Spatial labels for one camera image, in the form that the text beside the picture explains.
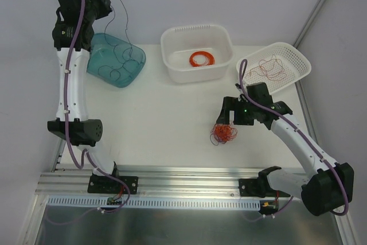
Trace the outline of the ball of wires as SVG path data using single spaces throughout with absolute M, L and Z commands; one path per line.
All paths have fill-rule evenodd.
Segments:
M 237 129 L 232 125 L 215 124 L 210 132 L 210 141 L 213 145 L 226 144 L 237 137 Z

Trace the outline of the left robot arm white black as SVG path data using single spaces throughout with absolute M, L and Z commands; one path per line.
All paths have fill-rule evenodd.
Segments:
M 103 124 L 87 112 L 85 77 L 94 35 L 93 23 L 112 11 L 110 0 L 58 0 L 57 20 L 52 31 L 60 69 L 60 97 L 55 120 L 48 131 L 66 142 L 74 165 L 84 160 L 92 165 L 89 193 L 123 191 L 116 163 L 103 152 Z

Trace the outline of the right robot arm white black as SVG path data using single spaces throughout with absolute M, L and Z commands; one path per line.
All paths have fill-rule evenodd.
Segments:
M 346 215 L 353 198 L 353 168 L 347 162 L 336 161 L 305 134 L 292 109 L 283 101 L 273 101 L 266 83 L 247 87 L 237 83 L 236 88 L 241 91 L 240 96 L 223 98 L 217 124 L 265 125 L 290 149 L 306 174 L 301 177 L 272 166 L 261 170 L 256 179 L 247 180 L 245 192 L 265 198 L 279 191 L 301 199 L 314 216 L 328 212 L 337 215 L 339 207 L 343 207 L 339 215 Z

